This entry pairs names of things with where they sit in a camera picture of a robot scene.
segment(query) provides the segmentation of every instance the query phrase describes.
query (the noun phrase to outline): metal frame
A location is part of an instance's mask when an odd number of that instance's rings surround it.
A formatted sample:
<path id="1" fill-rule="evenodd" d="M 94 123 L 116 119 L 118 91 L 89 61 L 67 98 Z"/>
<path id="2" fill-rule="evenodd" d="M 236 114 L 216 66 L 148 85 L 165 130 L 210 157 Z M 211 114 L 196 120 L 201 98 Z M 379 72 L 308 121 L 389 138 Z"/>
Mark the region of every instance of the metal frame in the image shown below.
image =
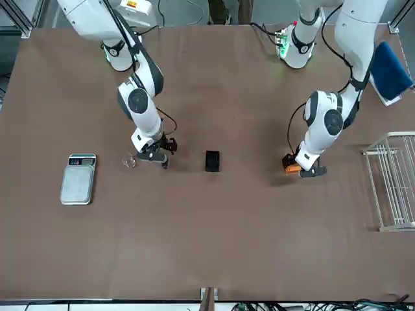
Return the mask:
<path id="1" fill-rule="evenodd" d="M 13 0 L 0 0 L 0 6 L 21 31 L 22 38 L 29 38 L 34 25 Z"/>
<path id="2" fill-rule="evenodd" d="M 199 311 L 215 311 L 215 296 L 217 297 L 217 292 L 217 288 L 210 287 L 201 290 L 202 301 L 200 303 Z"/>
<path id="3" fill-rule="evenodd" d="M 395 17 L 393 18 L 393 20 L 388 22 L 389 32 L 391 34 L 397 34 L 397 33 L 399 33 L 399 28 L 397 26 L 401 23 L 402 19 L 409 13 L 409 11 L 415 5 L 415 0 L 414 0 L 414 2 L 412 2 L 409 5 L 409 7 L 406 8 L 407 5 L 410 3 L 410 1 L 411 0 L 407 0 L 407 2 L 405 2 L 405 4 L 401 7 L 401 9 L 399 10 L 399 12 L 395 15 Z"/>
<path id="4" fill-rule="evenodd" d="M 0 7 L 15 24 L 11 27 L 0 27 L 0 33 L 6 35 L 21 34 L 22 38 L 29 38 L 32 29 L 38 26 L 45 2 L 45 0 L 38 0 L 33 16 L 29 19 L 14 0 L 0 0 Z"/>
<path id="5" fill-rule="evenodd" d="M 391 132 L 363 151 L 368 165 L 370 183 L 381 226 L 380 231 L 415 231 L 415 132 Z M 386 189 L 387 202 L 379 203 L 375 187 L 372 161 L 377 160 L 381 180 Z M 388 213 L 393 219 L 386 224 L 382 217 Z"/>

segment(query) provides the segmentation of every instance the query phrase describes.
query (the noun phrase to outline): blue cloth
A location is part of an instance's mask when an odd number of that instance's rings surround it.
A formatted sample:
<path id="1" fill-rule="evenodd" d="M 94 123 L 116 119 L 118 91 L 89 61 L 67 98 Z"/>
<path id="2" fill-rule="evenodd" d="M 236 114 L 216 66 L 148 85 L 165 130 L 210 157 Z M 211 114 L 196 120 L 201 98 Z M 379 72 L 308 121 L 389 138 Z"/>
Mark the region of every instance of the blue cloth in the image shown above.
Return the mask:
<path id="1" fill-rule="evenodd" d="M 377 46 L 370 72 L 378 92 L 387 100 L 394 99 L 413 84 L 386 42 Z"/>

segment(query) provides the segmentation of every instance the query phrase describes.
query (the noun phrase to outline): metal dish rack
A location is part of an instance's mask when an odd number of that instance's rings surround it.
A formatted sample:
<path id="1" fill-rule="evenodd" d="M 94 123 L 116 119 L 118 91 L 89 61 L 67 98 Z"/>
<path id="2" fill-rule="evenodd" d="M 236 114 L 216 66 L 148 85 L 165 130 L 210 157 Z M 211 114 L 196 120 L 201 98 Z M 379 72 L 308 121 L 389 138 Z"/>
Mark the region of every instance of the metal dish rack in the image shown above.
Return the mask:
<path id="1" fill-rule="evenodd" d="M 363 151 L 380 231 L 415 231 L 415 132 L 391 132 Z"/>

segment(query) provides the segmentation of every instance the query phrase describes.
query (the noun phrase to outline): digital scale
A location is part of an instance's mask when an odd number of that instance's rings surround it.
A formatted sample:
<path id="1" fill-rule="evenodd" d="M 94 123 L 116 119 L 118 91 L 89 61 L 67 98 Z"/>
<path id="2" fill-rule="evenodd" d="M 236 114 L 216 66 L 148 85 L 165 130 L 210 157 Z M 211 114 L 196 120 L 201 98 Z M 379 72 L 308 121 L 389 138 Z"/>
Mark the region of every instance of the digital scale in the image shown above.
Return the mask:
<path id="1" fill-rule="evenodd" d="M 60 202 L 64 205 L 86 205 L 91 201 L 97 156 L 71 154 L 64 170 Z"/>

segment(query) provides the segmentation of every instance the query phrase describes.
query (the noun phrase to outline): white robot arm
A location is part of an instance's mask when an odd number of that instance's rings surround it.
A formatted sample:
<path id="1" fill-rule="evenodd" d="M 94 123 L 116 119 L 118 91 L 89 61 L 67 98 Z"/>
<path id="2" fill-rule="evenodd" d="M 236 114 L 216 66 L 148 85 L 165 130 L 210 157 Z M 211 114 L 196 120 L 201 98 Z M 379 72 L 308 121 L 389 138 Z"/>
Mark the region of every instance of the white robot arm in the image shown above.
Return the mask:
<path id="1" fill-rule="evenodd" d="M 338 1 L 307 1 L 307 7 L 308 10 L 314 10 L 315 6 L 313 7 L 311 3 L 328 5 L 330 2 L 333 4 Z M 324 150 L 335 142 L 341 131 L 355 119 L 362 92 L 370 75 L 375 48 L 375 30 L 386 3 L 387 0 L 345 0 L 340 6 L 341 11 L 335 25 L 335 40 L 344 52 L 348 64 L 351 65 L 350 82 L 341 93 L 315 91 L 308 98 L 304 116 L 309 129 L 294 154 L 287 155 L 283 159 L 286 170 L 287 166 L 293 164 L 295 160 L 302 168 L 300 175 L 303 177 L 313 177 L 326 172 L 326 168 L 316 167 L 314 163 Z M 321 23 L 321 21 L 318 22 L 319 17 L 314 19 L 314 23 Z M 300 33 L 308 34 L 308 37 L 301 38 L 300 45 L 310 42 L 313 45 L 318 28 L 314 24 L 306 25 L 308 21 L 305 21 L 306 23 L 300 18 L 297 25 L 292 28 L 293 35 L 289 37 L 300 37 L 297 35 L 297 28 L 299 28 Z M 284 60 L 289 66 L 300 68 L 307 63 L 313 46 L 310 45 L 310 49 L 302 54 L 298 49 L 298 42 L 295 43 L 290 44 Z"/>
<path id="2" fill-rule="evenodd" d="M 80 36 L 103 42 L 107 60 L 116 71 L 133 67 L 133 73 L 118 87 L 118 101 L 137 126 L 132 135 L 137 157 L 161 163 L 163 168 L 167 168 L 167 155 L 160 149 L 173 154 L 177 144 L 173 138 L 166 138 L 163 122 L 152 101 L 161 93 L 164 77 L 141 44 L 141 38 L 136 36 L 124 17 L 111 8 L 108 0 L 58 2 Z M 147 0 L 122 0 L 121 8 L 128 10 L 130 16 L 138 17 L 135 20 L 138 25 L 150 26 L 151 21 L 155 21 L 152 5 Z"/>

